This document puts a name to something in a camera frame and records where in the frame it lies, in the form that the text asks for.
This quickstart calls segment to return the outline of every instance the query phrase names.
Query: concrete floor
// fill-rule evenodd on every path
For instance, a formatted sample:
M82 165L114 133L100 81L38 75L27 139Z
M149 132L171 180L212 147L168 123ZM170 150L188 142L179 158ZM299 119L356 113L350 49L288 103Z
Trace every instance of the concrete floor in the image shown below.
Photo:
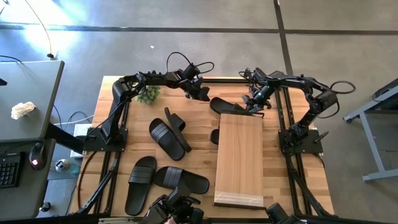
M11 6L3 10L0 22L37 22L24 1L9 1ZM273 0L29 2L48 24L278 28ZM286 29L398 29L395 0L280 0L280 7ZM165 59L172 51L181 51L196 63L213 61L216 68L209 73L213 76L236 76L246 67L261 67L267 73L285 72L279 34L49 33L57 58L65 61L55 101L64 121L77 110L93 114L104 75L128 75L138 70L164 72ZM0 43L1 54L24 61L46 60L49 51L40 27L0 30ZM398 178L363 183L361 176L377 171L376 164L360 121L345 124L341 119L398 77L397 36L287 35L287 45L296 75L304 73L326 84L344 79L357 86L353 94L339 96L341 111L335 117L315 121L321 131L330 132L323 140L323 159L335 213L346 218L397 222ZM171 68L185 66L178 57L171 61ZM66 149L56 150L55 156L67 155ZM61 185L69 186L65 192L73 189L73 184ZM66 208L68 200L54 201L59 202L58 207Z

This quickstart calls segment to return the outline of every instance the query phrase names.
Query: light wood plank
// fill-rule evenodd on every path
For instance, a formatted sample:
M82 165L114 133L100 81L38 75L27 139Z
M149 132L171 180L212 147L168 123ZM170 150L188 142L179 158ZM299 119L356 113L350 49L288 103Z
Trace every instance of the light wood plank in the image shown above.
M215 205L264 208L261 119L221 114Z

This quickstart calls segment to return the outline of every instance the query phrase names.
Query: keyboard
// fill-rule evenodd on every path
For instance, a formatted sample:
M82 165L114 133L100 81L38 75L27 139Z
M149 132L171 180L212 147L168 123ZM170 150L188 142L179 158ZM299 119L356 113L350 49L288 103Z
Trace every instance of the keyboard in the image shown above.
M21 152L0 154L0 189L18 186Z

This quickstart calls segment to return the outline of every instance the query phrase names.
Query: white tissue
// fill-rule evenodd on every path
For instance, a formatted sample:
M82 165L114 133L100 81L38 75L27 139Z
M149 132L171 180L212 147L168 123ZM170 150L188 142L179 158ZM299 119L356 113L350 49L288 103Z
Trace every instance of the white tissue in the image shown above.
M17 105L13 106L11 109L11 118L18 119L21 116L31 112L35 109L35 105L32 102L27 103L18 103Z

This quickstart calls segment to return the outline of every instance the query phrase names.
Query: computer mouse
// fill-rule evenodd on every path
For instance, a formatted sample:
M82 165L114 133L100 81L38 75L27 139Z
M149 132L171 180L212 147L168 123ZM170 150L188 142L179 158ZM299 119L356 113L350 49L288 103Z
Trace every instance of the computer mouse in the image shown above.
M33 169L41 170L47 163L47 156L45 155L44 144L37 142L29 153L29 162Z

